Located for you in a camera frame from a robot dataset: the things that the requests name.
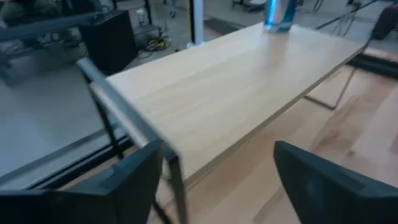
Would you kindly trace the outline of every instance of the light wood table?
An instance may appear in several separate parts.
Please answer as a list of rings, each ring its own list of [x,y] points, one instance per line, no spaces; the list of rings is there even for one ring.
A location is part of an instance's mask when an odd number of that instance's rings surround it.
[[[187,186],[363,47],[297,26],[289,34],[267,34],[258,24],[105,82],[180,153]],[[145,145],[141,128],[101,85],[91,87],[135,143]]]

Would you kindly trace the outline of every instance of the water bottle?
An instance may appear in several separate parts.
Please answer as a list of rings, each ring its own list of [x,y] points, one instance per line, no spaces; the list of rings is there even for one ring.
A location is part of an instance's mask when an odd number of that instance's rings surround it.
[[[288,32],[293,25],[296,6],[297,0],[268,0],[265,5],[265,30],[273,33]]]
[[[136,14],[137,14],[137,18],[138,18],[138,25],[139,26],[144,26],[144,24],[145,24],[145,12],[144,12],[144,10],[143,9],[138,9],[137,11],[136,11]]]

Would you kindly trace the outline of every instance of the speaker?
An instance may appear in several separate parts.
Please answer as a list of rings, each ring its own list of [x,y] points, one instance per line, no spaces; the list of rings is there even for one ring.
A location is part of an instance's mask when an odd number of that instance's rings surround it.
[[[112,10],[79,30],[90,59],[105,75],[122,71],[137,57],[128,11]]]

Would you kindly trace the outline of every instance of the gray floor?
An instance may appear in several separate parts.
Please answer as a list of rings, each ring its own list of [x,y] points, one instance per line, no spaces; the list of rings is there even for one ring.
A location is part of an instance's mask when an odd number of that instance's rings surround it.
[[[305,6],[298,9],[296,24],[314,28],[346,10],[346,0],[325,0],[320,11],[312,13],[314,2],[306,0]],[[185,48],[189,35],[186,13],[181,10],[184,3],[178,1],[176,18],[167,19],[171,48],[144,60],[136,59],[128,67]],[[119,3],[119,8],[131,9],[132,22],[136,24],[135,9],[141,5],[138,0],[124,1]],[[359,11],[359,19],[345,38],[365,42],[386,5],[388,3],[377,2]],[[164,21],[160,17],[154,12],[155,23],[162,26]],[[238,7],[232,9],[230,0],[207,0],[205,18],[210,17],[250,26],[261,22],[264,16],[261,12],[246,13]],[[334,26],[331,24],[321,32],[330,33]],[[205,34],[206,41],[214,38]],[[397,34],[392,33],[386,40],[373,42],[371,47],[398,54]],[[73,64],[84,51],[84,47],[69,52],[50,49],[12,62],[10,72],[18,82],[13,86],[0,83],[0,189],[23,188],[107,143],[106,136],[97,136],[77,148],[70,145],[102,127],[84,81]]]

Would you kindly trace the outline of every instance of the blue bottle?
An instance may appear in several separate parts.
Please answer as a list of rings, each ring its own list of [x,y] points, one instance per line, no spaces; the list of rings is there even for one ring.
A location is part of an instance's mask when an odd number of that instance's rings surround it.
[[[268,0],[266,2],[265,30],[274,33],[288,32],[293,25],[297,0]]]

